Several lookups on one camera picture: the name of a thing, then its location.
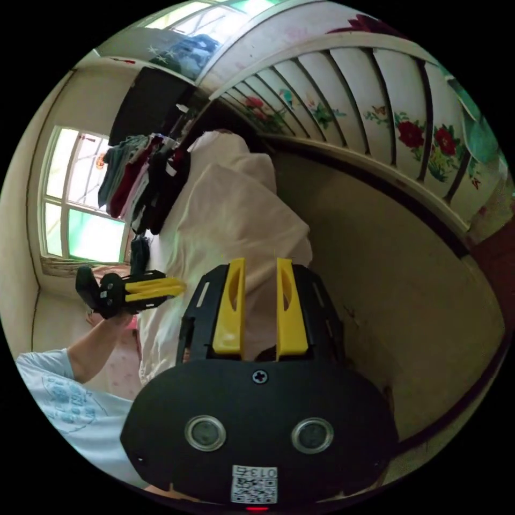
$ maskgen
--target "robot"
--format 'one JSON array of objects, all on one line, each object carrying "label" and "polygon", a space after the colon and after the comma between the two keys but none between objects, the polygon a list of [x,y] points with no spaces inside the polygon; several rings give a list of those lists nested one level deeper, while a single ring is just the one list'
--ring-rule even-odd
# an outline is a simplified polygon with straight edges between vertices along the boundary
[{"label": "robot", "polygon": [[[184,292],[175,278],[77,274],[104,318]],[[176,365],[143,387],[121,443],[144,481],[220,505],[280,509],[351,495],[384,477],[399,435],[387,400],[346,366],[343,325],[322,280],[277,260],[272,362],[242,359],[245,260],[200,280],[182,317]],[[189,360],[183,363],[185,351]]]}]

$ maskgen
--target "red flower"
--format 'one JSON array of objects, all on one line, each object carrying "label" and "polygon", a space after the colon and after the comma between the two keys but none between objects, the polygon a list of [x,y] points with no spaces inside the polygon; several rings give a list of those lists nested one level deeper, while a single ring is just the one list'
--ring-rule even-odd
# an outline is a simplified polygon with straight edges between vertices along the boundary
[{"label": "red flower", "polygon": [[254,111],[254,116],[258,120],[262,120],[263,122],[266,122],[266,120],[268,119],[268,117],[265,115],[265,113],[263,113],[261,111]]},{"label": "red flower", "polygon": [[444,154],[447,156],[456,154],[456,144],[452,139],[451,133],[445,127],[440,127],[436,131],[435,140]]},{"label": "red flower", "polygon": [[401,122],[397,126],[400,136],[399,139],[411,149],[417,149],[424,144],[422,129],[412,122]]},{"label": "red flower", "polygon": [[337,32],[371,32],[373,34],[387,34],[390,36],[396,36],[397,38],[407,39],[406,36],[400,32],[386,25],[383,21],[374,20],[370,16],[365,14],[357,14],[356,19],[349,20],[350,27],[336,28],[327,34],[334,34]]},{"label": "red flower", "polygon": [[245,105],[250,107],[250,109],[259,109],[260,107],[263,107],[263,101],[256,97],[247,97],[245,99]]}]

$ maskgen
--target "floor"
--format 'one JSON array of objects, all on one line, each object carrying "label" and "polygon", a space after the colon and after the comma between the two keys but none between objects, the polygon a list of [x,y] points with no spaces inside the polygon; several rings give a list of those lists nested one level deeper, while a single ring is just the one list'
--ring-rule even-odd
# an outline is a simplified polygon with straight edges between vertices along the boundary
[{"label": "floor", "polygon": [[451,408],[504,334],[474,263],[383,193],[332,168],[277,153],[278,194],[310,226],[312,269],[345,323],[346,351],[393,389],[400,438]]}]

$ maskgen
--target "human arm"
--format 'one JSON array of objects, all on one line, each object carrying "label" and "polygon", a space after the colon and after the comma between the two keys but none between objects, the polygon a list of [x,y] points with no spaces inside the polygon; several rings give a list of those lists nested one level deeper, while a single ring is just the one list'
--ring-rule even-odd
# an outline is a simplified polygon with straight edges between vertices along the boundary
[{"label": "human arm", "polygon": [[122,313],[109,320],[102,320],[68,347],[68,358],[75,381],[88,382],[104,368],[132,317],[128,313]]}]

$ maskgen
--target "qr code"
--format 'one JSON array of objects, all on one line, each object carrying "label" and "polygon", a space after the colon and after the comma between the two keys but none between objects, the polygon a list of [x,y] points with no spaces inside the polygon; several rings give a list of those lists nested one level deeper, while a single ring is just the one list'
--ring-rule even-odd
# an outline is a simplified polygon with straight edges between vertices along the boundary
[{"label": "qr code", "polygon": [[277,503],[277,468],[233,466],[231,502]]}]

